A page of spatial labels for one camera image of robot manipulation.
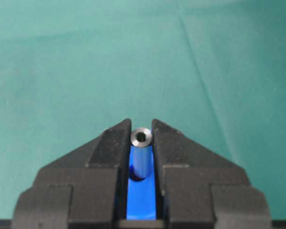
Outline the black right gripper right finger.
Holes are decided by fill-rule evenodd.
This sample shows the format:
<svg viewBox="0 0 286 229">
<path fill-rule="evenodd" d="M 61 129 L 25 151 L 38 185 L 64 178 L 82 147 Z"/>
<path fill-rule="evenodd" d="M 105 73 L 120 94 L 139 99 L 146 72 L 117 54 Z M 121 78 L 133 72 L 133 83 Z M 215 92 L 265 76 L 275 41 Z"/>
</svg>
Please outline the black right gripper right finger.
<svg viewBox="0 0 286 229">
<path fill-rule="evenodd" d="M 270 229 L 264 194 L 245 170 L 154 119 L 153 151 L 170 229 Z"/>
</svg>

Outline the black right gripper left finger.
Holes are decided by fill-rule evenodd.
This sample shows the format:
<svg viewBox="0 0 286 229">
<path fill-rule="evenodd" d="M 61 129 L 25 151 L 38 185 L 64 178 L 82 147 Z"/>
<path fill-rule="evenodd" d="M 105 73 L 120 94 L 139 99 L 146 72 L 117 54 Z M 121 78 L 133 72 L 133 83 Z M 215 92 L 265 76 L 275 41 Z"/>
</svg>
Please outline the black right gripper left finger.
<svg viewBox="0 0 286 229">
<path fill-rule="evenodd" d="M 41 168 L 21 193 L 14 229 L 111 229 L 125 219 L 131 121 Z"/>
</svg>

